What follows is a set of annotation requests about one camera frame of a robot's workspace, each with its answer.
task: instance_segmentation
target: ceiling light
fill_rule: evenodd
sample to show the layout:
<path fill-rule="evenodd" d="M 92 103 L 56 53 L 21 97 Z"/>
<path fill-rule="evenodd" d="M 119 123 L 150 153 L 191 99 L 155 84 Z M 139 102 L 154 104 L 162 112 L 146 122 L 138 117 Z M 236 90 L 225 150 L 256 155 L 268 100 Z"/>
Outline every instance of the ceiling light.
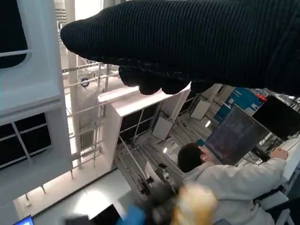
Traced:
<path fill-rule="evenodd" d="M 205 124 L 205 127 L 208 127 L 210 125 L 211 121 L 207 121 L 207 123 Z"/>

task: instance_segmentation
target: hand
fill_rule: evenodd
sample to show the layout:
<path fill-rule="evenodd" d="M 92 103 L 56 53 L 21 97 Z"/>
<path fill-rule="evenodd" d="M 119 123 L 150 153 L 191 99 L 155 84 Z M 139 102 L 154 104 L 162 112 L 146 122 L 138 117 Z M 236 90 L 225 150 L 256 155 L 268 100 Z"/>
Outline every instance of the hand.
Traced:
<path fill-rule="evenodd" d="M 283 150 L 282 148 L 280 147 L 277 147 L 275 148 L 271 154 L 270 154 L 270 157 L 271 158 L 281 158 L 281 159 L 284 159 L 286 160 L 287 159 L 287 151 L 286 150 Z"/>

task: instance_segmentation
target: black monitor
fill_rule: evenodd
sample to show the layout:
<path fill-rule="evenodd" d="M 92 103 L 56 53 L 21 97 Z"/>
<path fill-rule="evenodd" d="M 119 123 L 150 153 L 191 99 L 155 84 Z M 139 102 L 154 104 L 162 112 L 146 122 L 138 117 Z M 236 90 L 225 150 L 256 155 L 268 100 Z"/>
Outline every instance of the black monitor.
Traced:
<path fill-rule="evenodd" d="M 269 96 L 253 118 L 283 141 L 300 130 L 300 114 L 275 96 Z"/>
<path fill-rule="evenodd" d="M 266 128 L 234 106 L 204 145 L 223 164 L 235 165 L 268 133 Z"/>

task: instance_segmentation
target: dark hair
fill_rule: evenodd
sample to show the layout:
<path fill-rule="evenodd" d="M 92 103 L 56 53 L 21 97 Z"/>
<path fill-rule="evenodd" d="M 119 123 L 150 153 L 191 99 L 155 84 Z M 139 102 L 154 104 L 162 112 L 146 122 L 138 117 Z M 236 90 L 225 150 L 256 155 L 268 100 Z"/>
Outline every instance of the dark hair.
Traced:
<path fill-rule="evenodd" d="M 185 173 L 202 164 L 201 150 L 196 143 L 183 146 L 178 153 L 178 167 Z"/>

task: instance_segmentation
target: red object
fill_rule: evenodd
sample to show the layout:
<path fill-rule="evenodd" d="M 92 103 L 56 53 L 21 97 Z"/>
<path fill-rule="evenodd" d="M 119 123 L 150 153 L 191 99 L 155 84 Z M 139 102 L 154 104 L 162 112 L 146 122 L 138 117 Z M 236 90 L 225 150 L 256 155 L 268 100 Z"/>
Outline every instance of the red object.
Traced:
<path fill-rule="evenodd" d="M 267 101 L 267 99 L 264 96 L 262 96 L 261 94 L 257 94 L 257 96 L 258 96 L 259 100 L 261 100 L 263 102 Z"/>

